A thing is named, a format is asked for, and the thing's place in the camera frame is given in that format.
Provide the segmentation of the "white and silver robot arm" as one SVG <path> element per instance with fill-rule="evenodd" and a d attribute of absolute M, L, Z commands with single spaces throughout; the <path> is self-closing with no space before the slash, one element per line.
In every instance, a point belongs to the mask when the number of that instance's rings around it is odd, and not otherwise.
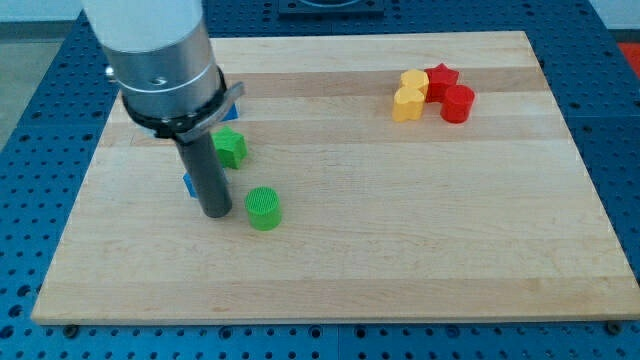
<path fill-rule="evenodd" d="M 244 94 L 227 87 L 200 0 L 83 0 L 130 118 L 158 138 L 207 137 Z"/>

